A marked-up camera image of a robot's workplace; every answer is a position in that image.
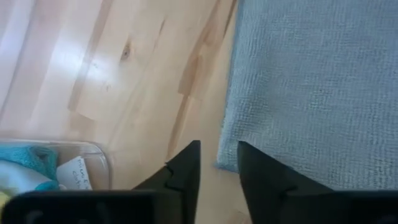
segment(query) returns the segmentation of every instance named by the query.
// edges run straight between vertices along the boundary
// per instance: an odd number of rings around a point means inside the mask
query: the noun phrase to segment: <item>white paper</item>
[[[68,190],[92,190],[85,160],[81,156],[60,165],[57,179]]]

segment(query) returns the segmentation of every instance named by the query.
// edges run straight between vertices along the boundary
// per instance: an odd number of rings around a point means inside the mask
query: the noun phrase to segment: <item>plastic bin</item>
[[[85,160],[93,190],[108,190],[111,188],[111,177],[106,156],[97,145],[90,142],[0,139],[0,144],[2,146],[25,146],[28,144],[56,150],[58,152],[58,166],[81,156]]]

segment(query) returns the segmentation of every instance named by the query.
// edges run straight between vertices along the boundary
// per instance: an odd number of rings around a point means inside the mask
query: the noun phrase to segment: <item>gray-blue towel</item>
[[[247,141],[333,189],[398,189],[398,1],[240,0],[217,162]]]

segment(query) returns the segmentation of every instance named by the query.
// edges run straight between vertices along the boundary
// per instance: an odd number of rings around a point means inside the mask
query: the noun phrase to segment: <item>wood grain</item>
[[[0,137],[93,141],[131,189],[202,141],[197,223],[248,223],[213,167],[236,0],[0,0]]]

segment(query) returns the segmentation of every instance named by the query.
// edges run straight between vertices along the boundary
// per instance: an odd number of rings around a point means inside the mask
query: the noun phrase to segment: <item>teal cloth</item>
[[[51,180],[57,180],[58,152],[40,146],[0,146],[0,160],[15,162]]]
[[[36,187],[36,190],[60,190],[60,186],[57,181],[47,181]]]

